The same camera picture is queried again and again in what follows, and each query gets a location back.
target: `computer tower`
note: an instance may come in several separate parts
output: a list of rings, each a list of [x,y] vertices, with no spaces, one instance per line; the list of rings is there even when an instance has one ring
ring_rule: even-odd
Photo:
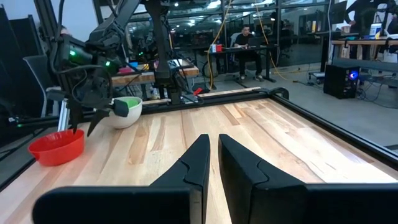
[[[359,67],[327,65],[323,92],[338,99],[355,98]]]

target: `wooden table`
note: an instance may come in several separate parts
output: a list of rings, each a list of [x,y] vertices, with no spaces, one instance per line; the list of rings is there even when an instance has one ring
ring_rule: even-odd
[[[374,58],[375,54],[378,52],[376,51],[377,46],[383,46],[386,44],[386,40],[332,40],[331,43],[333,45],[337,45],[337,52],[339,57],[341,58],[349,58],[349,51],[351,45],[358,45],[358,51],[357,51],[357,58],[362,59],[362,45],[370,45],[370,58]],[[398,40],[389,40],[388,42],[389,45],[398,45]]]
[[[181,66],[186,66],[188,65],[186,61],[182,61]],[[140,70],[143,68],[143,65],[137,66],[137,69]],[[192,68],[184,68],[183,71],[180,69],[180,73],[183,75],[187,76],[187,78],[195,78],[200,74],[199,68],[194,66]],[[138,75],[121,75],[118,77],[112,77],[112,83],[113,85],[126,85],[128,84],[132,79],[136,78]],[[144,72],[142,75],[138,78],[136,78],[133,82],[131,82],[132,85],[137,85],[137,84],[144,84],[144,83],[154,83],[155,82],[155,75],[153,72]]]
[[[209,224],[231,223],[218,166],[220,133],[304,182],[397,182],[396,171],[347,142],[273,100],[254,100],[145,115],[122,130],[97,126],[79,158],[57,167],[36,162],[0,192],[0,223],[31,223],[35,200],[56,187],[149,185],[203,133],[211,142]]]

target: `chair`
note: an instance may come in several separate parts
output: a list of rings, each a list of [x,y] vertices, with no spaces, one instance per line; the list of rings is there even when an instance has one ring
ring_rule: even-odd
[[[47,92],[49,90],[60,90],[59,86],[54,86],[51,81],[51,77],[49,71],[47,70],[47,56],[46,55],[35,55],[24,57],[26,64],[29,66],[33,75],[35,76],[37,82],[39,83],[40,89],[43,94],[43,107],[41,112],[41,117],[45,117],[47,115]],[[58,115],[58,102],[54,101],[52,106],[52,115]]]
[[[234,33],[234,34],[231,35],[231,37],[230,37],[231,38],[231,45],[229,47],[234,47],[236,38],[238,37],[239,34],[241,34],[241,32],[237,32],[237,33]],[[233,63],[232,66],[234,67],[234,69],[230,69],[229,72],[237,72],[237,71],[239,71],[239,62],[237,60],[235,60],[235,54],[232,55],[232,60],[231,61]]]

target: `glass wall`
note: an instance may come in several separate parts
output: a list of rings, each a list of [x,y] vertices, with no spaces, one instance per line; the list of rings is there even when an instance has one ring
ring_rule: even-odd
[[[279,66],[320,62],[322,37],[317,33],[328,30],[326,8],[310,6],[281,10]]]
[[[333,1],[332,6],[339,2],[344,2],[344,0]],[[373,3],[369,7],[378,9],[387,7],[386,4],[370,2]],[[363,24],[361,25],[362,17],[359,16],[359,13],[364,8],[357,5],[358,0],[349,0],[345,8],[341,5],[338,6],[340,10],[338,14],[343,15],[344,18],[341,16],[332,18],[333,20],[338,19],[341,23],[337,24],[335,22],[331,29],[337,30],[337,33],[341,31],[344,35],[346,33],[368,35],[371,25],[384,20],[384,12],[369,11],[366,14],[366,20],[369,20],[366,23],[366,29],[358,30],[363,27]],[[353,7],[348,12],[347,8],[350,6]],[[231,0],[231,2],[229,0],[182,2],[172,0],[169,10],[169,24],[172,28],[175,46],[183,49],[179,52],[185,57],[196,58],[195,63],[201,69],[202,74],[207,71],[207,68],[203,65],[208,62],[204,51],[216,37],[225,17],[225,27],[221,30],[221,36],[217,40],[217,43],[223,44],[224,47],[232,46],[232,37],[242,32],[244,24],[249,25],[250,33],[255,37],[262,37],[264,35],[262,30],[264,30],[268,41],[278,45],[278,49],[271,52],[273,62],[271,63],[271,68],[273,64],[278,66],[277,70],[271,69],[271,78],[277,82],[260,83],[250,79],[244,81],[243,85],[232,85],[231,82],[233,81],[230,81],[231,79],[228,80],[227,77],[231,74],[235,75],[235,77],[239,76],[241,71],[239,60],[229,54],[227,60],[214,56],[213,70],[216,67],[217,71],[222,71],[220,74],[228,71],[225,76],[220,76],[220,74],[213,72],[221,80],[216,84],[218,87],[217,91],[242,88],[243,86],[264,86],[266,88],[283,86],[290,91],[291,102],[330,120],[332,123],[336,123],[383,146],[397,144],[392,137],[395,132],[391,126],[396,127],[398,123],[389,125],[391,120],[395,121],[396,119],[391,117],[392,112],[388,111],[388,107],[396,108],[398,105],[396,100],[394,101],[397,93],[392,82],[389,82],[388,85],[385,83],[376,85],[372,80],[360,81],[358,98],[351,99],[348,103],[348,101],[337,100],[331,98],[330,95],[324,94],[322,80],[317,80],[316,77],[310,75],[312,72],[321,71],[322,56],[327,59],[327,56],[322,54],[322,50],[328,48],[325,44],[328,45],[329,41],[328,7],[329,1],[326,0]],[[104,17],[110,15],[110,12],[106,12],[105,9],[103,12]],[[152,26],[150,17],[142,6],[137,9],[131,18],[127,36],[131,55],[136,55],[137,52],[141,51],[140,42],[148,42],[150,40]],[[396,20],[396,17],[391,14],[387,16],[387,25],[389,26],[388,29],[391,28],[391,32],[398,30],[395,29],[396,27],[390,27],[389,25],[391,21]],[[365,59],[369,59],[369,56],[366,56],[364,52],[372,52],[374,54],[377,50],[366,47],[351,47],[343,49],[343,52],[338,52],[338,54],[349,58],[364,59],[367,57]],[[381,55],[378,60],[389,58],[395,63],[397,62],[395,54],[393,56],[390,55],[390,57]],[[260,56],[261,66],[264,71],[266,61],[264,54],[260,54]],[[245,66],[245,74],[255,73],[256,66],[253,63],[247,63]],[[379,74],[382,77],[396,77],[395,73],[379,73],[378,70],[362,70],[361,73],[365,73],[364,75],[369,77],[373,77],[375,74]],[[347,114],[352,110],[358,111],[360,115],[347,120]],[[376,118],[374,114],[378,112],[375,111],[380,111],[385,116],[377,116]],[[373,131],[366,124],[369,120],[375,120],[375,123],[379,125],[380,131],[376,134],[370,134]]]

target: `red bowl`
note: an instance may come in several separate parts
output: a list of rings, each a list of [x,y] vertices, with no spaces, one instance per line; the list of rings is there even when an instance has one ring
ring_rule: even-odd
[[[34,141],[28,151],[43,166],[57,166],[76,159],[85,147],[85,132],[78,129],[48,134]]]

